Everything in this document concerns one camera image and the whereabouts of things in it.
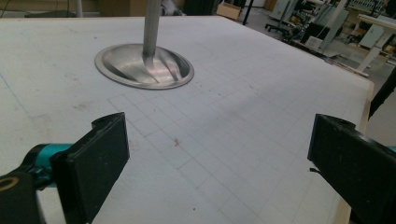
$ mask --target floor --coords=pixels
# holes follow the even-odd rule
[[[272,21],[268,19],[268,14],[270,12],[263,8],[253,8],[250,11],[247,27],[254,29],[260,33],[265,35],[269,35],[276,39],[281,39],[280,32],[268,32],[264,29],[264,25],[269,24],[277,24],[276,21]],[[246,10],[244,9],[243,13],[241,13],[239,21],[245,18]],[[357,67],[359,61],[363,58],[365,51],[362,51],[358,48],[352,48],[341,41],[333,41],[329,49],[334,49],[341,52],[341,56],[336,58],[336,61],[340,63],[347,64],[351,67]],[[368,79],[374,82],[375,84],[375,92],[376,94],[382,84],[386,81],[389,76],[391,70],[393,69],[393,65],[390,63],[386,63],[383,58],[379,58],[373,61],[371,67],[366,69],[364,72],[368,74]],[[396,94],[392,94],[383,105],[379,107],[379,109],[375,112],[375,114],[369,120],[366,135],[373,138],[375,141],[381,143],[385,146],[396,146],[396,118],[394,118],[394,114],[396,111]]]

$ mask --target white table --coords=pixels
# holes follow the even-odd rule
[[[379,25],[384,28],[384,34],[382,34],[379,39],[375,42],[375,45],[370,49],[369,53],[364,57],[361,64],[357,68],[358,71],[363,72],[364,69],[370,64],[370,62],[378,56],[381,52],[382,47],[387,43],[389,38],[396,31],[396,24],[390,21],[384,21],[379,18],[374,18],[366,15],[359,15],[358,19],[368,22],[370,24]]]
[[[161,18],[158,45],[190,60],[188,85],[144,91],[102,76],[96,53],[141,43],[143,27],[1,20],[0,174],[124,111],[132,159],[94,223],[332,223],[340,197],[308,172],[315,114],[360,124],[372,84],[219,17]],[[48,223],[64,223],[56,190],[39,197]]]

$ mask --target metal rod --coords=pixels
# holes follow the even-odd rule
[[[248,22],[248,14],[250,13],[251,7],[253,6],[253,2],[254,2],[254,0],[250,0],[250,3],[248,4],[247,15],[245,16],[243,25],[246,25]]]
[[[151,56],[157,48],[158,25],[161,15],[161,0],[148,0],[145,18],[145,35],[143,39],[143,54]]]
[[[76,0],[76,17],[82,18],[82,4],[81,4],[81,0]]]

